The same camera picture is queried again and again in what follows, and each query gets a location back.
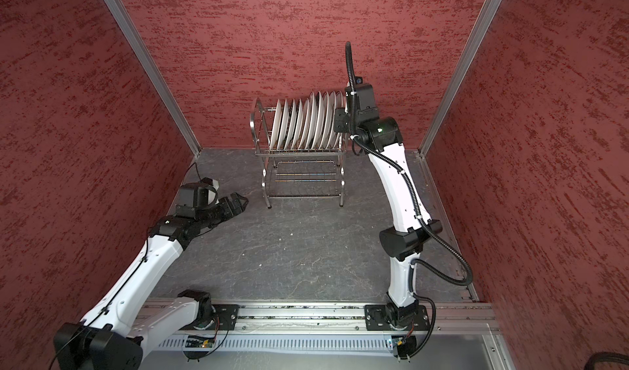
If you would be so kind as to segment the stainless steel dish rack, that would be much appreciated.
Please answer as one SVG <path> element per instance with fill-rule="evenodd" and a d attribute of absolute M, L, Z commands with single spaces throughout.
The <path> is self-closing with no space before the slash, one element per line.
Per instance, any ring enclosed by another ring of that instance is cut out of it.
<path fill-rule="evenodd" d="M 285 100 L 291 104 L 295 100 L 298 104 L 300 100 L 305 103 L 307 98 L 281 100 L 283 105 Z M 256 98 L 249 119 L 255 155 L 262 166 L 261 188 L 265 204 L 270 207 L 273 198 L 336 198 L 343 207 L 347 135 L 342 135 L 339 148 L 334 149 L 271 150 L 276 104 L 264 106 Z"/>

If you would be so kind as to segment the white plate red characters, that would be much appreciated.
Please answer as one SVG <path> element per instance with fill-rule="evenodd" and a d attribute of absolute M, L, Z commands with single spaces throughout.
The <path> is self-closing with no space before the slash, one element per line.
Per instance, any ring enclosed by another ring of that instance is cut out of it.
<path fill-rule="evenodd" d="M 334 121 L 334 129 L 337 132 L 337 138 L 334 144 L 335 148 L 339 148 L 342 135 L 344 132 L 347 131 L 347 113 L 345 110 L 345 101 L 346 101 L 345 93 L 338 91 L 337 92 L 338 108 L 336 109 L 335 121 Z"/>

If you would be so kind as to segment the white plate black emblem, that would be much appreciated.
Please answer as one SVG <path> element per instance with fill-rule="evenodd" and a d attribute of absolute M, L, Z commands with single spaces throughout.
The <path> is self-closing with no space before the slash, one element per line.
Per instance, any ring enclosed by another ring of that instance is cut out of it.
<path fill-rule="evenodd" d="M 334 149 L 334 144 L 336 142 L 336 138 L 337 138 L 337 132 L 334 129 L 334 121 L 335 121 L 335 114 L 336 114 L 336 109 L 338 108 L 338 104 L 337 104 L 337 93 L 336 92 L 331 92 L 329 93 L 329 114 L 328 114 L 328 122 L 330 124 L 330 129 L 329 129 L 329 137 L 328 137 L 328 141 L 327 141 L 327 149 Z"/>

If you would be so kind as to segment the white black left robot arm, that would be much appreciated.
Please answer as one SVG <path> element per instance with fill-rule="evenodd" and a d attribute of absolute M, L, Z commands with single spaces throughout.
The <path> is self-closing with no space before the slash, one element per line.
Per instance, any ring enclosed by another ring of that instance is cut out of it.
<path fill-rule="evenodd" d="M 216 335 L 224 326 L 204 291 L 181 292 L 158 314 L 134 324 L 157 283 L 192 240 L 242 214 L 249 200 L 232 193 L 177 206 L 161 218 L 127 270 L 80 322 L 63 324 L 51 361 L 61 369 L 137 369 L 147 355 L 182 327 Z"/>

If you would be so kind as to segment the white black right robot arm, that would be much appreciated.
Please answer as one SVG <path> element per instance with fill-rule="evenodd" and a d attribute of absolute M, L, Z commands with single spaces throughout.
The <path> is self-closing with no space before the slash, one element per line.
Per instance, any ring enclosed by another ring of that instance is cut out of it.
<path fill-rule="evenodd" d="M 437 232 L 442 226 L 430 221 L 430 214 L 419 201 L 399 126 L 393 118 L 380 116 L 373 87 L 360 77 L 355 79 L 345 88 L 345 103 L 344 111 L 334 111 L 334 129 L 349 133 L 354 144 L 363 148 L 391 207 L 393 226 L 379 234 L 381 246 L 390 258 L 385 314 L 393 327 L 402 328 L 420 311 L 419 301 L 410 289 L 414 281 L 411 262 L 419 258 L 430 236 L 419 218 L 423 217 Z"/>

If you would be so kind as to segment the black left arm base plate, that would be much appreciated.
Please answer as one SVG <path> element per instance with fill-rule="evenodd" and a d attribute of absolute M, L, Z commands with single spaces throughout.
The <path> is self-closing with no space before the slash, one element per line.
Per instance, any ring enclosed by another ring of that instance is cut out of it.
<path fill-rule="evenodd" d="M 197 331 L 232 331 L 238 319 L 239 305 L 201 305 L 190 327 Z"/>

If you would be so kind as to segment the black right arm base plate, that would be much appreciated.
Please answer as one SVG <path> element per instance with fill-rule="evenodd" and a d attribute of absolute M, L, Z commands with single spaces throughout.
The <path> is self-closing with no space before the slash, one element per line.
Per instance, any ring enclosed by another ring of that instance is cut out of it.
<path fill-rule="evenodd" d="M 366 305 L 365 325 L 368 331 L 427 331 L 430 322 L 424 305 L 415 302 L 406 307 L 393 303 Z"/>

